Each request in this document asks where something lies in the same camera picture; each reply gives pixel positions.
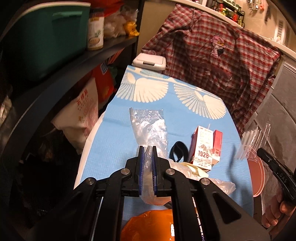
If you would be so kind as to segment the person's right hand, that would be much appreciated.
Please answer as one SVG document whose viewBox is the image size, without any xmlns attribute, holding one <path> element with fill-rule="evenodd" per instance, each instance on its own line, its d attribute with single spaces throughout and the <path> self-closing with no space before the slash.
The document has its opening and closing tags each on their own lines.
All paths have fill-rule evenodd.
<svg viewBox="0 0 296 241">
<path fill-rule="evenodd" d="M 283 201 L 282 193 L 278 192 L 265 209 L 261 223 L 265 228 L 273 227 L 273 230 L 282 230 L 295 210 L 295 205 Z"/>
</svg>

